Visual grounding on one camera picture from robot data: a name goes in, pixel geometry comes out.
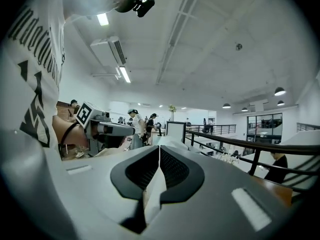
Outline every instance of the woman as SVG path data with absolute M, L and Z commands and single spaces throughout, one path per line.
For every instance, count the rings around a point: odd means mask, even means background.
M 132 118 L 132 127 L 135 129 L 135 133 L 133 135 L 131 143 L 131 150 L 142 148 L 142 138 L 145 135 L 146 128 L 145 121 L 142 119 L 141 115 L 139 115 L 138 111 L 135 109 L 129 109 L 128 114 Z
M 151 137 L 151 131 L 155 127 L 154 119 L 156 119 L 157 116 L 158 115 L 156 113 L 153 113 L 152 115 L 150 115 L 150 118 L 149 118 L 148 122 L 146 123 L 146 141 L 147 141 L 147 143 Z

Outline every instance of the smoke detector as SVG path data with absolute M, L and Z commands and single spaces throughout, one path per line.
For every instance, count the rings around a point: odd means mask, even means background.
M 237 51 L 240 51 L 242 49 L 242 44 L 241 43 L 238 43 L 236 46 L 235 46 L 235 49 Z

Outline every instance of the cap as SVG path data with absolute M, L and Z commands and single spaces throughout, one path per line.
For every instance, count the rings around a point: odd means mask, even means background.
M 70 106 L 71 106 L 73 103 L 78 103 L 78 101 L 76 101 L 75 99 L 71 100 Z

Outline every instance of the fluorescent light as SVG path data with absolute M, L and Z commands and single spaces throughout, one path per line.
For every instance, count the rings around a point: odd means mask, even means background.
M 98 17 L 100 26 L 109 25 L 109 21 L 106 13 L 98 14 L 97 17 Z
M 129 76 L 128 76 L 128 74 L 127 74 L 126 68 L 125 68 L 124 66 L 120 66 L 119 69 L 120 69 L 120 71 L 121 71 L 121 73 L 122 73 L 125 81 L 126 81 L 127 83 L 131 83 L 131 81 L 130 81 L 130 79 L 129 79 Z

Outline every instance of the potted plant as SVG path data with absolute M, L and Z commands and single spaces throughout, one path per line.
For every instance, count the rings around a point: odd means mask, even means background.
M 171 118 L 170 118 L 170 120 L 171 120 L 171 121 L 174 121 L 174 120 L 175 120 L 175 112 L 177 111 L 176 107 L 173 106 L 173 105 L 170 105 L 170 106 L 169 106 L 169 111 L 171 112 Z

